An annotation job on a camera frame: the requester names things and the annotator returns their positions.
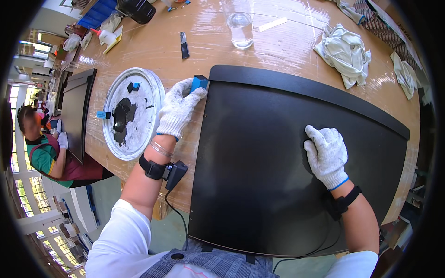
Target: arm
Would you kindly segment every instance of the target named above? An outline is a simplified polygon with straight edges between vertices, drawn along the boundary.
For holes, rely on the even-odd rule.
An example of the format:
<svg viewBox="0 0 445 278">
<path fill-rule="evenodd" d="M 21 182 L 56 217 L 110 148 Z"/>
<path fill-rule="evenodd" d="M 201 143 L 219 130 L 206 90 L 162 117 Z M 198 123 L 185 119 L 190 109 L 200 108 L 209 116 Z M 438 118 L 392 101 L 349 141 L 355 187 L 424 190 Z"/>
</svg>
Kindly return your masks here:
<svg viewBox="0 0 445 278">
<path fill-rule="evenodd" d="M 307 160 L 312 172 L 331 191 L 334 199 L 345 197 L 354 184 L 344 171 L 348 153 L 343 137 L 336 129 L 316 130 L 308 125 L 306 134 L 312 139 L 304 142 Z M 379 252 L 379 225 L 372 207 L 363 196 L 359 196 L 342 214 L 346 244 L 350 252 Z"/>
<path fill-rule="evenodd" d="M 334 199 L 345 197 L 354 184 L 347 180 L 340 187 L 331 191 Z M 342 214 L 346 245 L 349 252 L 372 251 L 379 253 L 379 224 L 372 207 L 362 193 L 349 205 L 348 211 Z"/>
<path fill-rule="evenodd" d="M 183 98 L 183 92 L 190 90 L 192 81 L 193 79 L 189 78 L 175 84 L 166 94 L 163 107 L 159 111 L 160 123 L 157 133 L 162 135 L 156 135 L 152 140 L 170 153 L 173 153 L 176 145 L 175 137 L 181 137 L 182 129 L 190 121 L 194 107 L 207 94 L 205 89 L 198 88 Z M 159 153 L 150 145 L 145 149 L 144 157 L 147 161 L 152 160 L 161 165 L 170 162 L 170 157 Z M 121 199 L 129 202 L 151 220 L 161 185 L 162 179 L 148 178 L 137 163 L 125 184 Z"/>
<path fill-rule="evenodd" d="M 59 156 L 54 163 L 53 169 L 48 173 L 48 175 L 54 178 L 61 178 L 63 176 L 63 171 L 65 170 L 66 150 L 68 149 L 68 138 L 66 136 L 66 132 L 58 134 L 57 141 L 59 142 L 60 146 Z"/>
<path fill-rule="evenodd" d="M 175 84 L 165 95 L 159 111 L 160 123 L 153 141 L 168 152 L 173 152 L 176 139 L 181 138 L 182 129 L 190 121 L 192 111 L 207 91 L 198 88 L 185 98 L 192 78 Z M 170 161 L 150 145 L 144 151 L 147 161 L 164 165 Z M 93 249 L 88 253 L 87 276 L 91 277 L 140 277 L 147 266 L 157 262 L 161 256 L 148 256 L 151 242 L 150 220 L 153 207 L 162 186 L 161 180 L 145 176 L 137 163 L 125 184 L 120 200 L 116 202 L 110 221 L 105 225 Z"/>
<path fill-rule="evenodd" d="M 53 169 L 48 175 L 54 178 L 61 178 L 63 176 L 63 171 L 65 170 L 66 162 L 66 149 L 60 149 L 59 156 L 54 163 Z"/>
<path fill-rule="evenodd" d="M 172 135 L 156 135 L 153 140 L 161 145 L 165 150 L 173 153 L 176 146 L 176 139 Z M 170 157 L 164 156 L 154 150 L 150 145 L 144 151 L 144 157 L 147 161 L 164 165 L 170 162 Z M 163 179 L 154 180 L 145 175 L 145 171 L 136 163 L 131 171 L 130 177 L 125 183 L 121 198 L 129 202 L 136 210 L 151 221 L 153 207 L 158 199 L 159 190 L 161 190 Z"/>
</svg>

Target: green floor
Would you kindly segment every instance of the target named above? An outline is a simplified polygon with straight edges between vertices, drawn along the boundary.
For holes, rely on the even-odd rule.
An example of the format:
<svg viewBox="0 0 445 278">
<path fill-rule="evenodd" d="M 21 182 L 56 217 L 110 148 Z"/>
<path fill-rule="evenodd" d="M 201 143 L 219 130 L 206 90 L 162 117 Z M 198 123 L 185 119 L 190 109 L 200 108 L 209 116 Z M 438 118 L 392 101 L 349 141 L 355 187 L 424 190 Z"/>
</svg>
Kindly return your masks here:
<svg viewBox="0 0 445 278">
<path fill-rule="evenodd" d="M 121 182 L 119 178 L 112 177 L 104 181 L 99 181 L 93 184 L 93 199 L 96 205 L 96 214 L 101 225 L 99 228 L 89 233 L 90 238 L 95 241 L 99 238 L 99 235 L 111 217 L 111 209 L 114 203 L 119 199 L 121 195 Z M 73 200 L 71 194 L 66 193 L 61 195 L 68 205 L 74 210 Z M 188 214 L 182 213 L 187 220 Z M 79 224 L 81 232 L 83 230 L 77 215 L 72 212 L 72 217 L 76 223 Z M 165 219 L 161 221 L 153 220 L 151 222 L 152 241 L 150 250 L 155 253 L 170 250 L 172 248 L 181 249 L 185 241 L 184 225 L 181 218 L 175 212 L 171 212 Z M 274 259 L 274 266 L 280 259 Z M 334 255 L 303 258 L 294 261 L 282 262 L 276 270 L 276 274 L 283 278 L 287 277 L 311 277 L 318 278 L 323 277 L 332 263 L 336 260 Z"/>
</svg>

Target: gloved hand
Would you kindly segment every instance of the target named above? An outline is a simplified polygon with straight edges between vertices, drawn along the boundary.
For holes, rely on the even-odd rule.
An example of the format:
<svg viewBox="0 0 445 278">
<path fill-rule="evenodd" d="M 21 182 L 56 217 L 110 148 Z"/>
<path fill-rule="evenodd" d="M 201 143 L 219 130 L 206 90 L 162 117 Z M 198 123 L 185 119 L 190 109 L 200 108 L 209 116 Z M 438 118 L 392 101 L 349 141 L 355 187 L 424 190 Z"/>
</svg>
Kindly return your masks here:
<svg viewBox="0 0 445 278">
<path fill-rule="evenodd" d="M 348 161 L 343 137 L 336 129 L 319 131 L 308 125 L 304 130 L 312 139 L 304 142 L 311 170 L 329 191 L 334 190 L 348 180 L 343 167 Z"/>
<path fill-rule="evenodd" d="M 59 142 L 59 146 L 61 149 L 68 149 L 68 137 L 66 136 L 66 132 L 62 132 L 59 134 L 57 142 Z"/>
<path fill-rule="evenodd" d="M 159 111 L 159 127 L 157 133 L 173 135 L 180 138 L 182 129 L 190 121 L 192 111 L 197 103 L 206 97 L 204 88 L 197 88 L 186 95 L 192 86 L 193 78 L 176 83 L 164 98 L 164 104 Z"/>
<path fill-rule="evenodd" d="M 58 134 L 62 133 L 62 120 L 61 119 L 59 119 L 57 121 L 56 131 L 57 131 Z"/>
</svg>

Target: maroon apron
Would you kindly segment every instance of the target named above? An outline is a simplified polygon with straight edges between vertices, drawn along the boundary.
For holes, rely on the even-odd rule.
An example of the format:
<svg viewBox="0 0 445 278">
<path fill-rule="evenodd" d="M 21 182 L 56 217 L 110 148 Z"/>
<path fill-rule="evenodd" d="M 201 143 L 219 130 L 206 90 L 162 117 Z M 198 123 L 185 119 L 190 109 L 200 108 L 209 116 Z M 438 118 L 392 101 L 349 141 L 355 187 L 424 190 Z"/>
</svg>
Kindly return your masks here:
<svg viewBox="0 0 445 278">
<path fill-rule="evenodd" d="M 52 136 L 46 136 L 48 138 L 48 143 L 40 144 L 35 146 L 29 153 L 29 161 L 32 161 L 32 154 L 36 149 L 44 145 L 50 145 L 56 150 L 56 159 L 59 156 L 60 146 L 57 139 Z M 55 181 L 75 181 L 75 180 L 99 180 L 102 179 L 103 167 L 97 161 L 91 158 L 88 154 L 85 154 L 84 164 L 80 164 L 77 159 L 73 159 L 70 152 L 66 152 L 66 162 L 65 169 L 61 178 L 54 178 L 48 174 L 37 170 L 39 173 L 53 179 Z"/>
</svg>

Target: plastic bottle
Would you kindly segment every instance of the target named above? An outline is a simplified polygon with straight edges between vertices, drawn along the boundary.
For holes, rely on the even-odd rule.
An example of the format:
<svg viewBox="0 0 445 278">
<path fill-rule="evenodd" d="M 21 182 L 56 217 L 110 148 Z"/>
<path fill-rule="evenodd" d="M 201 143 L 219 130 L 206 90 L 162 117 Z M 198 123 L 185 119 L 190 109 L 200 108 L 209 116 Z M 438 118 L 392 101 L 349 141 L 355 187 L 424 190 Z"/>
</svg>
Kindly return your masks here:
<svg viewBox="0 0 445 278">
<path fill-rule="evenodd" d="M 145 0 L 117 0 L 116 9 L 139 24 L 149 22 L 156 9 Z"/>
<path fill-rule="evenodd" d="M 171 1 L 170 0 L 161 0 L 167 7 L 171 7 Z"/>
<path fill-rule="evenodd" d="M 98 30 L 94 30 L 93 28 L 90 28 L 90 29 L 91 29 L 91 31 L 93 31 L 97 34 L 100 41 L 103 41 L 107 45 L 112 44 L 116 40 L 116 35 L 108 32 L 107 30 L 98 31 Z"/>
</svg>

